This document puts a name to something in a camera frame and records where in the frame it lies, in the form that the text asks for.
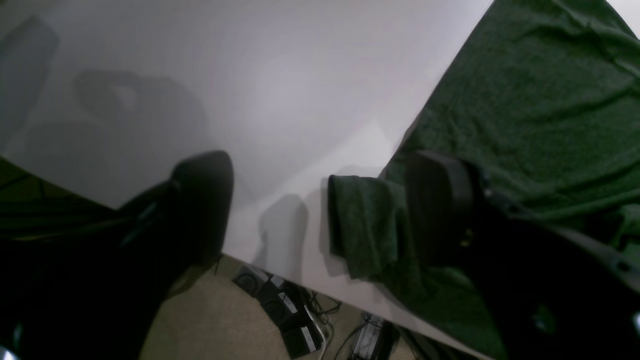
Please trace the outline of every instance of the dark green fabric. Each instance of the dark green fabric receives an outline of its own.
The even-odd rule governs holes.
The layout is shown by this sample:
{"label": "dark green fabric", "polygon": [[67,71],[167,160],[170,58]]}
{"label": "dark green fabric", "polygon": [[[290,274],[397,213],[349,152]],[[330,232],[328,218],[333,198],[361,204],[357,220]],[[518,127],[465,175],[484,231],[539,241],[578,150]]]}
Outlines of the dark green fabric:
{"label": "dark green fabric", "polygon": [[[332,250],[352,277],[505,358],[482,300],[453,268],[421,270],[404,159],[418,149],[482,166],[494,188],[624,250],[640,249],[640,42],[605,1],[496,0],[425,105],[384,179],[331,176]],[[594,220],[602,227],[586,227]]]}

